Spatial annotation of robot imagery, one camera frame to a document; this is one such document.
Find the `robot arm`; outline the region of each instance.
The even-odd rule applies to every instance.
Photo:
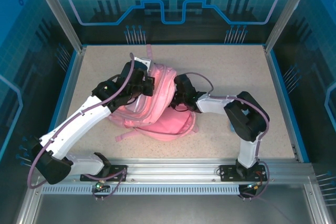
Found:
[[[141,94],[152,96],[154,78],[148,76],[151,69],[150,59],[135,58],[129,81],[114,99],[108,101],[122,87],[131,70],[131,62],[126,63],[121,74],[98,84],[86,102],[61,125],[40,138],[29,138],[27,145],[31,157],[35,158],[46,147],[36,168],[50,184],[56,184],[68,175],[91,174],[103,178],[109,174],[111,164],[102,154],[83,156],[68,152],[86,132],[117,108]]]
[[[240,151],[236,161],[237,173],[246,178],[257,164],[261,137],[268,128],[269,116],[248,93],[225,97],[212,96],[206,92],[197,92],[190,79],[181,74],[174,80],[176,93],[171,106],[184,104],[198,113],[227,114],[235,132],[240,137]]]

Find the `metal post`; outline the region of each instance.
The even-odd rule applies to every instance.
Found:
[[[81,53],[82,44],[81,44],[75,30],[73,29],[73,27],[70,23],[70,20],[68,19],[65,11],[63,10],[59,0],[46,0],[46,1],[49,5],[51,11],[55,15],[57,21],[61,25],[65,35],[68,37],[70,43],[74,47],[74,49],[77,52]]]
[[[275,45],[276,41],[278,40],[280,34],[282,33],[283,29],[285,28],[289,18],[293,14],[297,4],[300,0],[288,0],[287,4],[285,5],[282,13],[275,24],[271,34],[269,35],[266,41],[266,52],[270,52]]]

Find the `glass panel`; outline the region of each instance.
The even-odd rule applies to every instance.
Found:
[[[2,224],[16,221],[26,190],[25,138],[45,134],[73,48],[45,0],[0,0]]]
[[[264,43],[287,2],[60,1],[84,44]]]
[[[301,0],[274,52],[310,160],[336,172],[336,1]]]

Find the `enclosure floor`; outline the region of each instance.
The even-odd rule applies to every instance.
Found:
[[[213,95],[237,95],[248,91],[270,116],[270,130],[260,147],[260,157],[294,157],[284,118],[262,46],[171,45],[152,46],[154,62],[178,73],[194,71],[207,76],[215,86]],[[74,113],[101,81],[121,72],[129,53],[146,57],[146,46],[88,46],[72,97]],[[190,76],[199,91],[210,89],[200,77]],[[129,130],[100,121],[71,149],[74,153],[101,152],[109,158],[230,158],[237,157],[239,137],[230,131],[228,118],[198,114],[199,132],[171,142],[133,136],[121,142],[115,137]]]

